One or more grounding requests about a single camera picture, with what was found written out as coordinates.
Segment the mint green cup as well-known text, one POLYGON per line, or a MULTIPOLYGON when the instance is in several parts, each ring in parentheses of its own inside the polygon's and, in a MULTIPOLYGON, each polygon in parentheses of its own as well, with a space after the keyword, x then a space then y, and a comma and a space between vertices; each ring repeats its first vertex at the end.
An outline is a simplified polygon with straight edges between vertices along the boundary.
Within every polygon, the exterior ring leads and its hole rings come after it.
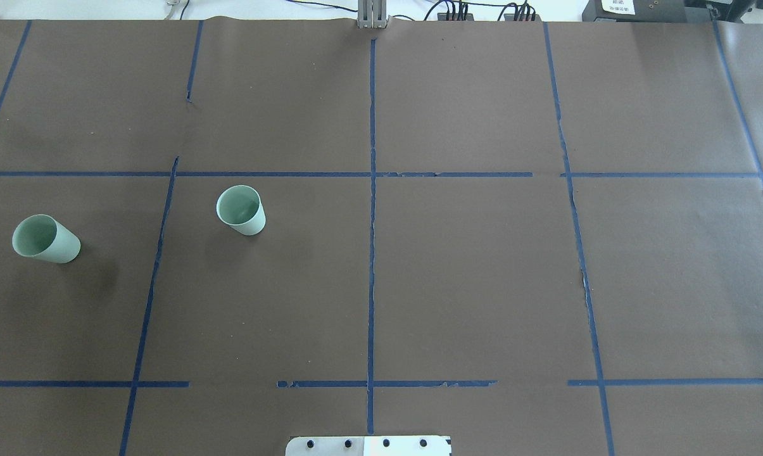
POLYGON ((216 214, 221 222, 243 236, 256 236, 266 224, 262 197, 251 186, 236 185, 217 199, 216 214))
POLYGON ((21 257, 49 263, 71 262, 81 249, 80 239, 46 214, 22 220, 13 232, 11 244, 21 257))

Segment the brown paper table cover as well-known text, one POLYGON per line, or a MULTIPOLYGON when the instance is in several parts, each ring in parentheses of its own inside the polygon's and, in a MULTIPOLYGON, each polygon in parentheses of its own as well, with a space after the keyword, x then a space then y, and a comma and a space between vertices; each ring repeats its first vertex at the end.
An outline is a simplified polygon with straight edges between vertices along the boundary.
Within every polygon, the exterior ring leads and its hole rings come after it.
POLYGON ((0 21, 0 455, 401 434, 763 455, 763 24, 0 21))

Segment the orange black power strip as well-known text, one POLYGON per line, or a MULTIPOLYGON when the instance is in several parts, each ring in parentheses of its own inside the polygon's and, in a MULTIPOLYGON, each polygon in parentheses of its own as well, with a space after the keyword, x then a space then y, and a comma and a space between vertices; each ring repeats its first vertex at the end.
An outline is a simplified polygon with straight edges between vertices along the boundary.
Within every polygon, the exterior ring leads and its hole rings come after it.
POLYGON ((427 20, 433 15, 438 21, 444 22, 465 22, 474 19, 473 14, 470 12, 470 3, 464 1, 435 2, 424 19, 427 20), (446 11, 438 12, 437 9, 440 6, 445 6, 446 11))

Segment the black computer box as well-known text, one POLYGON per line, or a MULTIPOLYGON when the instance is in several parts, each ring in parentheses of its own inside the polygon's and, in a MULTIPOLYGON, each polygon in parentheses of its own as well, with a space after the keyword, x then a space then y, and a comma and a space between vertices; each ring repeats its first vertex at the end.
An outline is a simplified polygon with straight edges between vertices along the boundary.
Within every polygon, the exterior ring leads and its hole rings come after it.
POLYGON ((589 1, 583 22, 703 23, 712 20, 708 9, 685 1, 589 1))

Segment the aluminium frame post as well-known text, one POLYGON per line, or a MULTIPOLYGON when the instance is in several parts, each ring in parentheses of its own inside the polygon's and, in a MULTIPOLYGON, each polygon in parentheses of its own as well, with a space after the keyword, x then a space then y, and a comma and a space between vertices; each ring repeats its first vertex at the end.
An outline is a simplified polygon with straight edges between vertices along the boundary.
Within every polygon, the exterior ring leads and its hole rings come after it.
POLYGON ((386 0, 359 0, 357 25, 359 29, 386 29, 389 25, 386 0))

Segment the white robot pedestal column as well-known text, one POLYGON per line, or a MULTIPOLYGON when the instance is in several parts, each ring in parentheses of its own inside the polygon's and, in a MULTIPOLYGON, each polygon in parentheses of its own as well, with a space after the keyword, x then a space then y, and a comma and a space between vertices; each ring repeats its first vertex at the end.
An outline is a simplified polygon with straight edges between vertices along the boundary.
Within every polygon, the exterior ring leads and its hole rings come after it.
POLYGON ((298 436, 286 455, 452 455, 449 436, 298 436))

